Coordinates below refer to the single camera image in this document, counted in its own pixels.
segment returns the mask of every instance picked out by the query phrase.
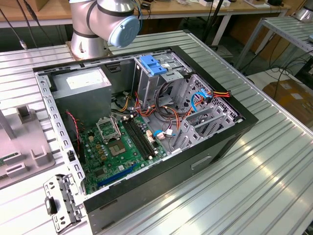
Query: blue drive bay latch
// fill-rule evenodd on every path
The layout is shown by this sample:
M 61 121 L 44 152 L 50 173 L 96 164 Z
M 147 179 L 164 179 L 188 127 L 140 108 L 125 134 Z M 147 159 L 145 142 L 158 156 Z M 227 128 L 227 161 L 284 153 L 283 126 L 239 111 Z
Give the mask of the blue drive bay latch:
M 167 69 L 163 68 L 151 55 L 141 56 L 140 61 L 153 76 L 167 72 Z

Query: slotted aluminum surface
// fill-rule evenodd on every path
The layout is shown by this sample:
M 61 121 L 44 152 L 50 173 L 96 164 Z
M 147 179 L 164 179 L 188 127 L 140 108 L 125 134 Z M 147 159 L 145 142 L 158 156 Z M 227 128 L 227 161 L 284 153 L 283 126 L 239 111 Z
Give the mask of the slotted aluminum surface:
M 126 48 L 110 49 L 121 54 L 173 45 L 232 90 L 259 122 L 225 158 L 104 234 L 301 234 L 313 219 L 312 133 L 192 34 L 138 36 Z M 31 68 L 70 61 L 65 46 L 0 54 L 0 108 L 5 114 L 21 104 L 35 109 L 56 159 L 53 169 L 0 191 L 1 234 L 55 234 L 42 185 L 66 167 Z M 65 234 L 91 230 L 83 220 Z
M 313 23 L 303 23 L 289 16 L 266 18 L 263 24 L 305 52 L 313 50 L 313 43 L 309 41 L 309 36 L 313 34 Z

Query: motherboard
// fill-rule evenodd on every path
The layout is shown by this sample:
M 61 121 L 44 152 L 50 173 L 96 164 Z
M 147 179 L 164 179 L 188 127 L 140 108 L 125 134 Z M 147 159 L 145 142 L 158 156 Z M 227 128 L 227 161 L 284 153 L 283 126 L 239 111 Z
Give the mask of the motherboard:
M 82 132 L 87 194 L 166 157 L 166 151 L 150 133 L 140 116 L 111 124 L 101 121 L 100 125 Z

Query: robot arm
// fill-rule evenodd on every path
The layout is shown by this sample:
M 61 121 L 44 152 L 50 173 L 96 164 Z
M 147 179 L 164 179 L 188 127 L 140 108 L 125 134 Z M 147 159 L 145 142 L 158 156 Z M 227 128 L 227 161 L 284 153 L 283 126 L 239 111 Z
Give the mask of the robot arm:
M 104 40 L 126 47 L 139 32 L 140 23 L 131 0 L 70 0 L 73 20 L 72 53 L 81 59 L 105 55 Z
M 308 23 L 313 21 L 313 0 L 307 0 L 303 7 L 294 15 L 298 20 Z

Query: workbench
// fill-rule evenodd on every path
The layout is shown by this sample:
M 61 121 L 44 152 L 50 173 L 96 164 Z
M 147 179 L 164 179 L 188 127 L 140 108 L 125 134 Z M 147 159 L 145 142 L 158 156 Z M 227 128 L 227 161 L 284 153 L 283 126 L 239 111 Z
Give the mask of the workbench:
M 294 58 L 294 54 L 297 48 L 303 50 L 304 52 L 313 55 L 313 42 L 309 40 L 309 36 L 312 35 L 312 27 L 313 23 L 304 23 L 299 21 L 298 19 L 289 16 L 289 17 L 272 17 L 272 18 L 264 18 L 261 19 L 258 25 L 255 27 L 252 35 L 247 41 L 244 49 L 239 55 L 237 63 L 235 67 L 238 69 L 241 63 L 243 62 L 246 54 L 250 50 L 253 42 L 258 37 L 262 28 L 266 27 L 269 29 L 268 34 L 260 44 L 256 54 L 262 50 L 267 44 L 268 40 L 271 38 L 273 33 L 278 34 L 282 38 L 289 41 L 292 45 L 294 45 L 293 50 L 290 52 L 290 56 L 286 60 L 285 64 L 288 64 Z
M 138 36 L 114 55 L 180 46 L 259 122 L 224 158 L 160 196 L 103 234 L 296 234 L 313 220 L 313 133 L 258 90 L 191 33 Z M 0 190 L 0 231 L 53 235 L 43 183 L 67 172 L 33 67 L 73 61 L 66 46 L 0 53 L 0 108 L 5 115 L 28 104 L 36 110 L 56 165 Z M 90 235 L 86 219 L 67 235 Z
M 8 20 L 13 27 L 25 27 L 26 22 L 23 15 L 18 8 L 1 6 Z M 243 0 L 237 0 L 230 4 L 229 7 L 222 7 L 218 13 L 219 16 L 224 16 L 220 28 L 216 33 L 212 45 L 218 45 L 228 22 L 233 15 L 247 15 L 247 14 L 264 14 L 264 13 L 279 13 L 279 16 L 285 16 L 290 6 L 285 5 L 271 6 L 268 8 L 255 8 Z M 154 1 L 151 3 L 151 15 L 147 10 L 142 10 L 143 18 L 147 19 L 166 19 L 166 18 L 184 18 L 184 17 L 201 17 L 208 16 L 210 7 L 202 6 L 199 3 L 191 3 L 190 5 L 179 4 L 176 0 L 170 2 Z M 67 0 L 49 0 L 49 2 L 36 13 L 41 25 L 59 25 L 59 24 L 72 24 L 70 6 Z M 37 26 L 36 22 L 32 20 L 28 12 L 27 18 L 30 20 L 31 26 Z M 0 16 L 0 28 L 7 28 L 9 25 Z

